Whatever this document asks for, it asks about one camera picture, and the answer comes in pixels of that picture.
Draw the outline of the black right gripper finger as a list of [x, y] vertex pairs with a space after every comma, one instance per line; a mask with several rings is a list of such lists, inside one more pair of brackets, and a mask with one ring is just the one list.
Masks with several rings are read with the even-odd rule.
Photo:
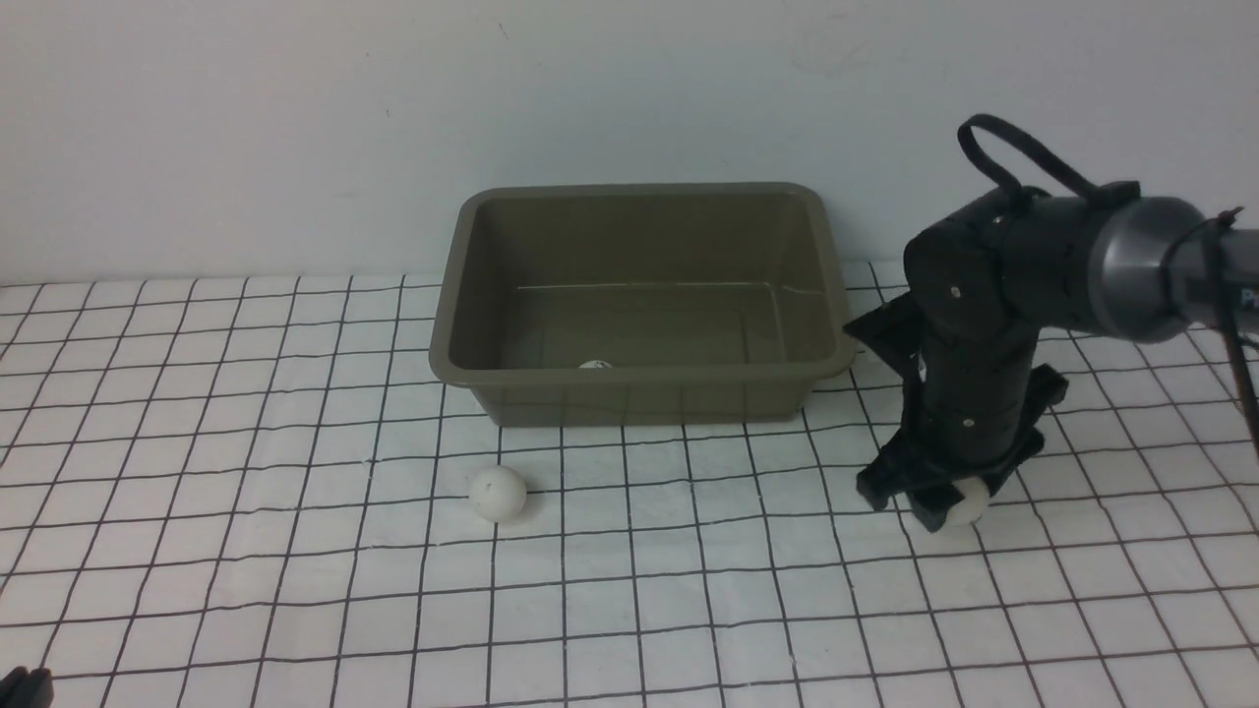
[[[995, 472], [971, 476], [982, 477], [990, 485], [990, 501], [995, 498], [995, 494], [1001, 493], [1003, 484], [1006, 484], [1019, 470], [1019, 467], [1030, 460], [1035, 454], [1042, 452], [1045, 438], [1040, 432], [1030, 432], [1029, 438], [1025, 442], [1019, 443], [1015, 448], [1012, 460], [1003, 465]], [[940, 527], [943, 523], [946, 511], [951, 506], [951, 503], [956, 499], [956, 493], [953, 493], [951, 484], [948, 481], [940, 488], [929, 488], [924, 490], [918, 490], [917, 493], [910, 493], [910, 511], [913, 511], [914, 518], [930, 533], [946, 529]]]
[[935, 467], [913, 438], [891, 438], [856, 476], [856, 493], [872, 510], [885, 510], [891, 498], [935, 485]]

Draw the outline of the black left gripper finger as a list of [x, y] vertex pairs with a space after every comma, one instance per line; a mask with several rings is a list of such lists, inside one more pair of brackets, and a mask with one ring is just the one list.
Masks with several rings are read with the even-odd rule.
[[0, 682], [1, 708], [48, 708], [54, 699], [52, 671], [15, 666]]

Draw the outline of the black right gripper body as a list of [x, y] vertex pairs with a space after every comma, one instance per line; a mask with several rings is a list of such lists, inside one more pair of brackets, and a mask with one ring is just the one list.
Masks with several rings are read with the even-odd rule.
[[935, 467], [935, 488], [995, 472], [1066, 394], [1053, 367], [1035, 367], [1039, 333], [1011, 325], [992, 339], [946, 334], [901, 295], [844, 326], [901, 377], [901, 421]]

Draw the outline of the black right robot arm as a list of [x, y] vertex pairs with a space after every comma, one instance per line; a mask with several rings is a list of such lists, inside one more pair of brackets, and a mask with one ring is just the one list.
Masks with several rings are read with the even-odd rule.
[[958, 481], [998, 493], [1042, 451], [1039, 421], [1066, 393], [1065, 377], [1034, 362], [1047, 328], [1121, 341], [1212, 328], [1254, 430], [1244, 353], [1256, 346], [1256, 232], [1235, 219], [1168, 197], [1094, 207], [1034, 190], [1013, 207], [993, 190], [919, 233], [903, 257], [906, 292], [845, 326], [903, 382], [900, 427], [857, 493], [878, 510], [904, 494], [922, 522], [963, 499]]

